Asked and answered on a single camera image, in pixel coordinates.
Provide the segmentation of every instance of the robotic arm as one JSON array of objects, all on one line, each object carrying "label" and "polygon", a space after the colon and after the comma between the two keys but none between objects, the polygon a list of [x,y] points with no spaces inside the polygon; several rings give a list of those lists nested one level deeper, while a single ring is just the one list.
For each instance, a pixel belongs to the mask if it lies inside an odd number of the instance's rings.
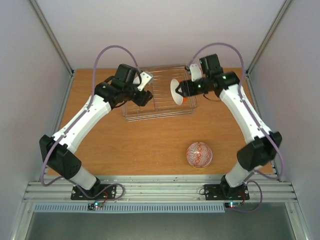
[{"label": "robotic arm", "polygon": [[42,159],[45,161],[52,145],[63,136],[50,155],[47,165],[65,179],[82,187],[91,197],[99,192],[100,180],[89,173],[74,154],[88,132],[102,117],[119,107],[117,104],[133,101],[143,107],[153,98],[150,91],[144,90],[153,81],[153,75],[144,71],[135,78],[136,72],[134,67],[119,65],[115,76],[108,77],[95,87],[93,100],[91,101],[90,96],[69,123],[52,137],[44,135],[39,141]]},{"label": "robotic arm", "polygon": [[[243,87],[241,87],[242,98],[239,96],[239,78],[234,72],[224,73],[216,54],[201,58],[200,64],[205,77],[202,77],[197,64],[190,65],[186,70],[191,74],[191,79],[180,82],[174,94],[185,98],[214,91],[215,95],[229,108],[241,128],[246,146],[237,152],[237,163],[222,177],[219,185],[224,199],[227,200],[234,194],[238,195],[239,186],[243,185],[243,181],[253,170],[261,168],[276,156],[275,148],[261,129],[269,134],[278,147],[282,136],[279,132],[272,132],[261,120],[250,104]],[[253,120],[243,101],[248,103],[260,127]]]}]

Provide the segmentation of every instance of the wooden table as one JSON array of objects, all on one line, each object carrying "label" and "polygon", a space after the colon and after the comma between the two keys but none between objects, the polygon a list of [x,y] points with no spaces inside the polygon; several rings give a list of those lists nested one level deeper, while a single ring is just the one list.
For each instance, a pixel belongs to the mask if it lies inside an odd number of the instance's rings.
[{"label": "wooden table", "polygon": [[[240,77],[239,68],[234,71]],[[114,75],[115,69],[98,69],[96,84]],[[85,104],[91,94],[92,69],[78,69],[71,87],[61,127]],[[247,85],[244,86],[251,98]],[[218,99],[214,93],[207,95]],[[186,175],[225,174],[237,162],[245,145],[234,117],[222,102],[197,96],[198,107],[190,115],[127,122],[116,108],[88,133],[75,155],[93,175]],[[187,148],[204,142],[213,152],[212,163],[203,169],[189,165]],[[261,169],[272,173],[270,164]]]}]

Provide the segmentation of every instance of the dish rack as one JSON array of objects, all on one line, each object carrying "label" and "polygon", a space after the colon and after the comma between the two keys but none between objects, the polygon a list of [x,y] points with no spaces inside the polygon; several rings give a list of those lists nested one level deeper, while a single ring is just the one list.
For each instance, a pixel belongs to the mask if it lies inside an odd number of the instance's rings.
[{"label": "dish rack", "polygon": [[149,68],[148,71],[153,74],[154,80],[144,89],[153,94],[153,99],[142,107],[135,105],[132,101],[123,105],[122,115],[128,122],[188,115],[195,111],[198,106],[195,96],[188,97],[181,105],[177,105],[171,96],[172,79],[184,81],[191,78],[183,65]]}]

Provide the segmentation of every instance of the gray floor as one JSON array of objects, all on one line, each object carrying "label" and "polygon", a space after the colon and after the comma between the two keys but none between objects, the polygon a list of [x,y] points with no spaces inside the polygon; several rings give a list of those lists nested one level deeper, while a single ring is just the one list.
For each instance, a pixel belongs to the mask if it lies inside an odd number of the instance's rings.
[{"label": "gray floor", "polygon": [[292,240],[284,203],[254,213],[34,213],[27,240]]}]

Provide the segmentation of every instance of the white wall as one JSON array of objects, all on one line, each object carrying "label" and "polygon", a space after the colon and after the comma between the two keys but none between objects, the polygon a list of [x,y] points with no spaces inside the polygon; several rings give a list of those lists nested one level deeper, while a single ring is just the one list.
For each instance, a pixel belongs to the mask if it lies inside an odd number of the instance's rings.
[{"label": "white wall", "polygon": [[[234,45],[249,66],[283,0],[38,0],[74,69],[92,68],[109,45],[132,51],[141,67],[187,64],[202,46]],[[222,66],[240,67],[226,47],[217,53]],[[101,68],[132,64],[119,49],[102,57]]]},{"label": "white wall", "polygon": [[292,181],[313,239],[320,236],[320,1],[295,0],[252,73],[262,117],[283,136]]},{"label": "white wall", "polygon": [[39,177],[39,139],[53,130],[69,76],[28,1],[0,2],[0,238],[7,240],[28,181]]}]

